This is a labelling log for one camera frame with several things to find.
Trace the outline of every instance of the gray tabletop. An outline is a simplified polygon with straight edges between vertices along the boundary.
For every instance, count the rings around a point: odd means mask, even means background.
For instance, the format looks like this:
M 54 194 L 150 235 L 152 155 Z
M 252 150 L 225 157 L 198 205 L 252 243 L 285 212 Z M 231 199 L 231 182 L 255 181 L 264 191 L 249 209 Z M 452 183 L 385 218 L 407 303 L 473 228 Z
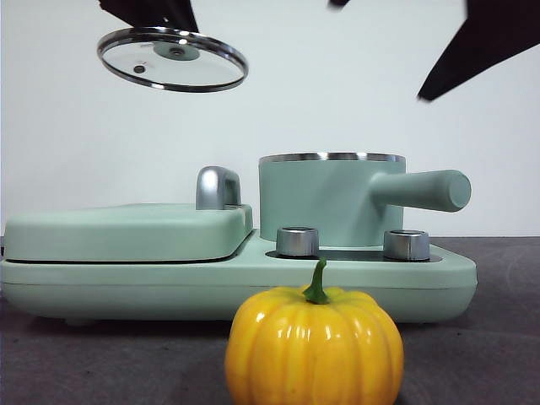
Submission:
M 472 258 L 467 312 L 400 325 L 397 404 L 540 403 L 540 238 L 433 238 Z M 74 328 L 2 306 L 2 405 L 230 404 L 229 322 L 102 321 Z

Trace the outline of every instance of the toy pumpkin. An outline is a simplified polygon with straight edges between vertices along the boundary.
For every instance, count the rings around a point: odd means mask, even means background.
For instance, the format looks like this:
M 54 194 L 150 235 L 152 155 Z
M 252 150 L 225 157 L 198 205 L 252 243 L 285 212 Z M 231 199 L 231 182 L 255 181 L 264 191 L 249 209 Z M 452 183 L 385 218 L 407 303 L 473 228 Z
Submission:
M 235 405 L 390 405 L 403 372 L 402 339 L 375 300 L 311 285 L 277 287 L 236 312 L 225 355 Z

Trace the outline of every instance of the white backdrop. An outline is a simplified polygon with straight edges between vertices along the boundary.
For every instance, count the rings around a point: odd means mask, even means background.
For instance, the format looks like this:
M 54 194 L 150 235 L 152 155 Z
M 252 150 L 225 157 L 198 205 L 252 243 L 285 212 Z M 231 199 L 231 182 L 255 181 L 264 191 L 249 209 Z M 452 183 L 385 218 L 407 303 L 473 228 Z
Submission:
M 180 94 L 108 73 L 95 45 L 126 25 L 97 0 L 2 1 L 3 226 L 32 210 L 193 202 L 205 165 L 237 171 L 258 215 L 261 156 L 369 151 L 469 176 L 466 208 L 407 209 L 408 228 L 540 235 L 540 46 L 428 104 L 416 94 L 461 0 L 192 3 L 203 33 L 247 56 L 239 88 Z

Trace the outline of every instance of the pumpkin stem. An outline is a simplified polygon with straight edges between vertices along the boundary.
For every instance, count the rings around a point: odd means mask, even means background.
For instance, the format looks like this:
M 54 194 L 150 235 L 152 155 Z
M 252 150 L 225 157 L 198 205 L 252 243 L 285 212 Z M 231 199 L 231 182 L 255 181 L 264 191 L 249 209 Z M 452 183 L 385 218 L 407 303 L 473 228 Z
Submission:
M 322 269 L 326 266 L 326 264 L 327 259 L 325 257 L 321 257 L 315 266 L 311 285 L 302 293 L 305 296 L 305 299 L 313 304 L 328 304 L 330 301 L 322 289 Z

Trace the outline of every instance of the mint green pot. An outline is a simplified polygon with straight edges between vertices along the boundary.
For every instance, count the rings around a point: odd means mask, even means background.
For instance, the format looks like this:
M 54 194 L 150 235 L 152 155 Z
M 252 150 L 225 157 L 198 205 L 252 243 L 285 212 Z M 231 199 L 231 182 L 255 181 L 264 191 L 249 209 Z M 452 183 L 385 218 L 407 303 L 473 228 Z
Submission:
M 454 212 L 471 196 L 457 170 L 405 173 L 394 154 L 280 154 L 259 161 L 261 237 L 317 228 L 321 246 L 380 246 L 403 227 L 403 207 Z

